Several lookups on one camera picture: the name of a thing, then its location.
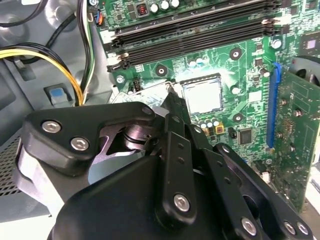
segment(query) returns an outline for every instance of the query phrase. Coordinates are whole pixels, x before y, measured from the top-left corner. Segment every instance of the black wire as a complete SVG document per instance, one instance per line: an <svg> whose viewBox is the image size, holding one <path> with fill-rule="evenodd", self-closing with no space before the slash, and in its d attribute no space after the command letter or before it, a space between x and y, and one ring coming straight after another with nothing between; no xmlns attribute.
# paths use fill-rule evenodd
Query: black wire
<svg viewBox="0 0 320 240"><path fill-rule="evenodd" d="M57 40L59 35L75 19L76 19L76 16L75 16L74 13L72 13L66 20L64 20L63 23L61 23L60 26L54 31L54 33L50 37L49 41L46 43L45 47L47 47L48 49L52 48L52 46L55 44L55 41ZM35 63L35 62L37 62L37 61L39 61L41 59L42 58L35 56L35 57L32 57L32 58L28 58L28 59L21 59L21 62L23 64L33 64L33 63ZM13 57L7 57L6 60L8 60L8 61L10 61L12 63L15 62Z"/></svg>
<svg viewBox="0 0 320 240"><path fill-rule="evenodd" d="M64 63L64 61L59 57L58 54L56 54L53 50L51 50L50 48L41 45L39 43L35 43L35 42L23 42L23 43L18 43L15 45L11 45L11 46L5 46L2 47L0 50L8 50L8 49L27 49L27 50L33 50L36 52L40 52L41 54L48 56L50 58L52 58L53 60L55 60L56 62L58 62L60 65L62 65L65 69L68 69L67 65ZM7 57L6 60L14 63L15 59L13 57Z"/></svg>
<svg viewBox="0 0 320 240"><path fill-rule="evenodd" d="M11 28L11 27L25 24L26 22L30 21L31 19L34 19L36 16L38 16L40 14L45 9L47 2L48 2L48 0L41 0L41 2L36 6L33 13L31 13L31 15L28 16L27 18L20 20L20 21L16 21L16 22L0 23L0 27Z"/></svg>
<svg viewBox="0 0 320 240"><path fill-rule="evenodd" d="M85 67L84 67L84 73L82 76L80 88L82 92L85 91L88 79L89 79L89 74L90 74L90 62L91 62L91 55L90 55L90 45L88 42L88 39L86 37L86 32L85 32L85 27L84 24L87 24L86 22L82 21L82 12L83 12L83 3L86 0L78 0L78 6L76 9L76 20L78 23L78 27L80 30L81 38L83 41L84 45L84 52L85 52Z"/></svg>

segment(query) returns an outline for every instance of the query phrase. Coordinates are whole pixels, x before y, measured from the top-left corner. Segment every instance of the mounting screw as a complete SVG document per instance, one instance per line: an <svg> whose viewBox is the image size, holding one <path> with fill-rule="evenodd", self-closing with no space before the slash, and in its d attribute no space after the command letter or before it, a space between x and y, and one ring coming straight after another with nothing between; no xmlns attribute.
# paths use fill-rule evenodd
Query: mounting screw
<svg viewBox="0 0 320 240"><path fill-rule="evenodd" d="M302 116L302 111L300 109L296 109L293 111L293 115L295 117L301 117Z"/></svg>
<svg viewBox="0 0 320 240"><path fill-rule="evenodd" d="M227 152L227 153L230 153L230 150L226 147L226 146L222 146L222 149Z"/></svg>
<svg viewBox="0 0 320 240"><path fill-rule="evenodd" d="M297 226L303 234L305 235L309 234L308 229L302 223L297 222Z"/></svg>
<svg viewBox="0 0 320 240"><path fill-rule="evenodd" d="M118 84L122 84L125 81L125 78L123 76L117 76L115 80Z"/></svg>
<svg viewBox="0 0 320 240"><path fill-rule="evenodd" d="M190 203L188 199L181 195L176 194L173 198L174 205L181 211L181 212L188 212L190 209Z"/></svg>
<svg viewBox="0 0 320 240"><path fill-rule="evenodd" d="M71 140L71 146L77 151L85 151L89 148L89 142L82 137L75 137Z"/></svg>
<svg viewBox="0 0 320 240"><path fill-rule="evenodd" d="M271 165L271 164L272 164L272 159L267 159L267 160L265 160L265 164Z"/></svg>
<svg viewBox="0 0 320 240"><path fill-rule="evenodd" d="M248 218L244 217L241 219L242 226L250 235L257 235L257 229L255 225Z"/></svg>
<svg viewBox="0 0 320 240"><path fill-rule="evenodd" d="M61 130L61 126L56 121L45 121L42 123L42 129L47 133L56 134Z"/></svg>
<svg viewBox="0 0 320 240"><path fill-rule="evenodd" d="M150 108L146 107L146 106L144 106L144 107L142 108L142 111L143 111L145 114L148 114L148 115L151 115L151 114L153 113L153 111L152 111Z"/></svg>
<svg viewBox="0 0 320 240"><path fill-rule="evenodd" d="M280 131L278 131L277 133L276 133L276 136L278 137L278 139L282 139L284 136L283 136L283 134L282 134L282 132L280 132Z"/></svg>
<svg viewBox="0 0 320 240"><path fill-rule="evenodd" d="M291 233L292 235L296 235L296 230L289 222L285 221L284 226L289 231L289 233Z"/></svg>
<svg viewBox="0 0 320 240"><path fill-rule="evenodd" d="M199 134L202 132L198 126L194 126L194 130Z"/></svg>
<svg viewBox="0 0 320 240"><path fill-rule="evenodd" d="M99 4L99 0L89 0L89 4L93 7L96 7Z"/></svg>

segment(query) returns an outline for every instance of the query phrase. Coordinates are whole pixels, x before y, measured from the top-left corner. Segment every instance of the ventilation grille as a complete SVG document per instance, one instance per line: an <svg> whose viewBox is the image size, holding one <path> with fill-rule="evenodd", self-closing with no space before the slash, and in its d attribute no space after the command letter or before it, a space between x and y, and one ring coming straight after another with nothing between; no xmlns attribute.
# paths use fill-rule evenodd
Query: ventilation grille
<svg viewBox="0 0 320 240"><path fill-rule="evenodd" d="M0 196L20 193L12 181L12 169L14 168L18 143L19 137L0 152Z"/></svg>

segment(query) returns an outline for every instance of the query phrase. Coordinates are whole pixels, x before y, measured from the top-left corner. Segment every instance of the yellow wire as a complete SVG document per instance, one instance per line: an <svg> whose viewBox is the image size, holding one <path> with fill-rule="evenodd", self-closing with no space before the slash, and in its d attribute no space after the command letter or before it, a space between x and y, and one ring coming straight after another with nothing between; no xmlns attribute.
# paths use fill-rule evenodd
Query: yellow wire
<svg viewBox="0 0 320 240"><path fill-rule="evenodd" d="M7 50L0 50L0 59L8 58L8 57L14 57L14 56L34 56L34 57L39 57L44 60L47 60L54 66L56 66L70 81L71 85L73 86L75 93L77 95L78 101L79 101L79 106L83 104L83 93L81 91L81 88L77 84L76 79L71 75L71 73L66 70L61 64L53 60L52 58L45 56L39 52L35 51L30 51L30 50L25 50L25 49L7 49Z"/></svg>

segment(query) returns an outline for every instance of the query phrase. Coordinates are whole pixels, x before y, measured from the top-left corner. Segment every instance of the blue pcie slot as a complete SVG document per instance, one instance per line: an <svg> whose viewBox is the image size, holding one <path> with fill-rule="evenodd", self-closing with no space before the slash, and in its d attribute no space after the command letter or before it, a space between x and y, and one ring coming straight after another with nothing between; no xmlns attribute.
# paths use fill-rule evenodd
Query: blue pcie slot
<svg viewBox="0 0 320 240"><path fill-rule="evenodd" d="M269 85L269 107L266 129L266 144L269 148L274 147L275 143L275 127L276 127L276 114L277 114L277 96L278 86L281 82L282 67L279 63L274 62L274 71L270 77Z"/></svg>

